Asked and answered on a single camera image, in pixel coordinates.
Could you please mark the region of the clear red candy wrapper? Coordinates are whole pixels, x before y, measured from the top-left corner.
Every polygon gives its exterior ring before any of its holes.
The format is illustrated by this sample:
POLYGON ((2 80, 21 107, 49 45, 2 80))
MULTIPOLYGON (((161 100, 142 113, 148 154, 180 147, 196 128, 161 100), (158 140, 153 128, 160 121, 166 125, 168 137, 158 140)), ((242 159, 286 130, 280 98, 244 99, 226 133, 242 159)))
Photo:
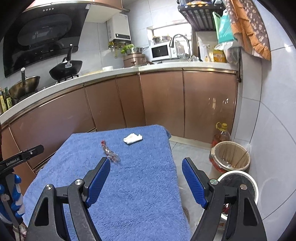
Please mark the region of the clear red candy wrapper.
POLYGON ((120 161, 120 157, 118 156, 118 154, 116 154, 114 151, 112 151, 111 149, 109 149, 109 147, 107 146, 105 140, 102 140, 101 141, 101 146, 102 146, 102 149, 103 149, 105 155, 107 156, 107 158, 111 162, 117 163, 117 162, 120 161))

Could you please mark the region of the white tissue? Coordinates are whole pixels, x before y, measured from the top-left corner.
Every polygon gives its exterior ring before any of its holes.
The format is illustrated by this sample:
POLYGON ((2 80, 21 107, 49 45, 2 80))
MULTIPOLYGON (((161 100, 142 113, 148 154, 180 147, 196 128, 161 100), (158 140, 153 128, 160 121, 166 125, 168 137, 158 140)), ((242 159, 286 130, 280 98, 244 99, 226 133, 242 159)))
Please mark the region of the white tissue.
POLYGON ((129 134, 127 137, 125 137, 123 139, 123 141, 127 144, 127 145, 130 145, 130 144, 133 144, 133 143, 136 143, 136 142, 139 142, 143 139, 143 136, 141 134, 138 134, 136 135, 135 133, 131 133, 129 134))

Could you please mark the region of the white round trash bin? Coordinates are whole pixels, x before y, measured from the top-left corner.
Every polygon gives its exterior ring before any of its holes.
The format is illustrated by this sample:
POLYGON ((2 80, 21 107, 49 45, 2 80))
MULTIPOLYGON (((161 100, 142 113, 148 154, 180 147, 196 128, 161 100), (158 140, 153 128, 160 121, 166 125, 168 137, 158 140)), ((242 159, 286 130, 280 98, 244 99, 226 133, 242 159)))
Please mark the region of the white round trash bin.
POLYGON ((240 187, 242 184, 244 184, 247 187, 247 190, 249 190, 250 194, 254 198, 255 204, 258 203, 259 199, 259 190, 258 185, 255 182, 254 178, 250 176, 248 173, 244 171, 229 171, 224 173, 218 178, 218 181, 223 186, 229 186, 229 187, 240 187))

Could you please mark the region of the brown kitchen cabinet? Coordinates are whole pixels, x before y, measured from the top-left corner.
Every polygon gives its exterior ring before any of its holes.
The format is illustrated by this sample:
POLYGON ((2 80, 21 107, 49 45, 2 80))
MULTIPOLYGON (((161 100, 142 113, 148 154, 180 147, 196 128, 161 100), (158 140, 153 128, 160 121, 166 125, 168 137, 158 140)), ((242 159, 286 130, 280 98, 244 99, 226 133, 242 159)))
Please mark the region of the brown kitchen cabinet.
POLYGON ((211 68, 121 69, 66 81, 1 115, 3 157, 44 146, 16 168, 25 191, 73 133, 162 125, 176 137, 211 144, 217 123, 233 126, 237 89, 236 71, 211 68))

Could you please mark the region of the wicker lined waste basket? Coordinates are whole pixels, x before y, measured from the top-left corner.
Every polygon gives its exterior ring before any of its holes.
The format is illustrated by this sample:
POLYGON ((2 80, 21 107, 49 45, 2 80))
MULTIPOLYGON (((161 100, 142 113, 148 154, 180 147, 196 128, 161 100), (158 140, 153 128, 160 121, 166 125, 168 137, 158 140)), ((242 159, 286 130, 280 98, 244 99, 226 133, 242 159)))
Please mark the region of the wicker lined waste basket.
POLYGON ((250 166, 250 154, 240 144, 223 141, 210 150, 209 160, 220 173, 245 171, 250 166))

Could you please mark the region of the cooking oil bottle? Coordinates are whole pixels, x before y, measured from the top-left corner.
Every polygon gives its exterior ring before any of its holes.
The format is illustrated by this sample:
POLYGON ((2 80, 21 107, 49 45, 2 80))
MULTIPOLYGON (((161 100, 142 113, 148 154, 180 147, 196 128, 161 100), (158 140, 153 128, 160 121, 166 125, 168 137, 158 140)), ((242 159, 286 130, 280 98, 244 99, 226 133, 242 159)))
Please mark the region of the cooking oil bottle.
POLYGON ((231 140, 231 136, 228 131, 227 123, 217 122, 216 129, 219 131, 219 133, 217 133, 214 136, 213 141, 212 141, 212 147, 214 147, 215 145, 217 145, 220 142, 231 140))

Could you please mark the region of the green oil bottle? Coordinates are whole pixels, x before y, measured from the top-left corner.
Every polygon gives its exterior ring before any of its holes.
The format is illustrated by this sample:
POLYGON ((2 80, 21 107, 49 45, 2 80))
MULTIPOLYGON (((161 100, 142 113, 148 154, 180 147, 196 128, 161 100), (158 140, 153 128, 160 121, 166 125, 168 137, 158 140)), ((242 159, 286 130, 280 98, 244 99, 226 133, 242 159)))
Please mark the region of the green oil bottle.
POLYGON ((1 88, 1 108, 3 113, 13 107, 12 97, 9 94, 8 87, 1 88))

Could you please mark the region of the black wok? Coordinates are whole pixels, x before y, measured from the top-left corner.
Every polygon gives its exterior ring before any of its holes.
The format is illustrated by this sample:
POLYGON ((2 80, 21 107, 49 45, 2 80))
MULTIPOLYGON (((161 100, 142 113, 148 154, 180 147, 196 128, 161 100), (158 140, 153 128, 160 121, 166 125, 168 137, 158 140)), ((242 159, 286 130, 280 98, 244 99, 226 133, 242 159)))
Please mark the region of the black wok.
POLYGON ((83 61, 72 60, 73 45, 69 45, 67 56, 61 63, 56 65, 49 71, 50 76, 60 83, 69 78, 78 77, 78 73, 82 68, 83 61))

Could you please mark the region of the black range hood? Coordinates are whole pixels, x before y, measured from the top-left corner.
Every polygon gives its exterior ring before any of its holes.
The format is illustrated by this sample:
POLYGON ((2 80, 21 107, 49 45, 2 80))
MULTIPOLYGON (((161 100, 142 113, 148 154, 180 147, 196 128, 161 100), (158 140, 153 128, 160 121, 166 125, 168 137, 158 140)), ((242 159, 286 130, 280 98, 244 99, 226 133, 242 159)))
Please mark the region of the black range hood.
POLYGON ((4 36, 4 75, 42 60, 78 51, 90 5, 83 2, 44 4, 23 12, 4 36))

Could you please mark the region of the bronze rice cooker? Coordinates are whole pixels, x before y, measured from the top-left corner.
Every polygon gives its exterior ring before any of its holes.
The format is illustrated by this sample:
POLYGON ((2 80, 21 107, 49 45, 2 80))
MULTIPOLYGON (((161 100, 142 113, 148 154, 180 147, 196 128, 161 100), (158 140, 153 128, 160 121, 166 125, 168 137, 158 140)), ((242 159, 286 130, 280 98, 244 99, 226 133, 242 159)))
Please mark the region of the bronze rice cooker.
POLYGON ((130 54, 123 57, 124 68, 147 65, 145 54, 130 54))

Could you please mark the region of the white microwave oven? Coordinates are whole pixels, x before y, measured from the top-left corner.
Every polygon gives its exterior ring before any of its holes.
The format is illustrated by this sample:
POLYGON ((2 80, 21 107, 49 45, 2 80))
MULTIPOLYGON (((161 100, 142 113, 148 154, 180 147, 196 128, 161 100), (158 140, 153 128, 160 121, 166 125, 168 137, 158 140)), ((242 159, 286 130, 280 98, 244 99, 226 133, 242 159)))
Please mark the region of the white microwave oven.
POLYGON ((170 41, 151 45, 149 52, 151 61, 177 59, 176 48, 170 47, 170 41))

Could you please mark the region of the steel pot with greens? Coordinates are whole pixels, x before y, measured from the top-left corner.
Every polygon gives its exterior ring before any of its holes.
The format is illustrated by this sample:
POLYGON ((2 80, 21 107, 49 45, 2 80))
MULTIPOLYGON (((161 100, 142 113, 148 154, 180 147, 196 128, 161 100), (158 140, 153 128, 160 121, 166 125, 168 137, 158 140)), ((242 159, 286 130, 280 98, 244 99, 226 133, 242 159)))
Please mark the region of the steel pot with greens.
POLYGON ((132 54, 142 54, 149 47, 135 47, 134 44, 124 45, 121 49, 121 54, 128 56, 132 54))

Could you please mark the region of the chrome sink faucet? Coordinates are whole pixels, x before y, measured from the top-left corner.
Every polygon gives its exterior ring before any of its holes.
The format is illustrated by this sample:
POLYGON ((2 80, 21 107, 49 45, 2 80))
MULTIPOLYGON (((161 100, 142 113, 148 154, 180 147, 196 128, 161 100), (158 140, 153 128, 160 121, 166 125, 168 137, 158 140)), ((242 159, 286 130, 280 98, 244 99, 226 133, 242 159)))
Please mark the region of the chrome sink faucet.
POLYGON ((192 61, 193 55, 191 53, 190 42, 186 36, 175 34, 170 40, 169 47, 171 49, 171 54, 177 59, 187 60, 189 62, 192 61), (183 38, 187 44, 187 48, 185 48, 182 42, 175 40, 176 38, 183 38))

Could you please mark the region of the white water heater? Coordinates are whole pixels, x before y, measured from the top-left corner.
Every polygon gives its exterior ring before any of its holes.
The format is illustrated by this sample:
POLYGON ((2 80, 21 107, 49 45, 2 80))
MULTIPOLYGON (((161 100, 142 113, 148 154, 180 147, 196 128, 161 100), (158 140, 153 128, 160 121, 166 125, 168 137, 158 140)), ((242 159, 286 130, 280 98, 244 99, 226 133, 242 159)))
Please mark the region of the white water heater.
POLYGON ((109 42, 131 43, 128 16, 116 14, 107 21, 107 32, 109 42))

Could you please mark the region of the orange brown hanging apron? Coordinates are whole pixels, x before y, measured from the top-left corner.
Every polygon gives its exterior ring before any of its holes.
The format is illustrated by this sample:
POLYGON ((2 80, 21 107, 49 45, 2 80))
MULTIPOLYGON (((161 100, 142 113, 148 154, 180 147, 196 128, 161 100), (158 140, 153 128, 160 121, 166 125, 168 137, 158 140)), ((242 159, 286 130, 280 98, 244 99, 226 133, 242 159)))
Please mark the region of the orange brown hanging apron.
POLYGON ((253 1, 225 1, 234 37, 245 52, 255 57, 271 60, 268 33, 253 1))

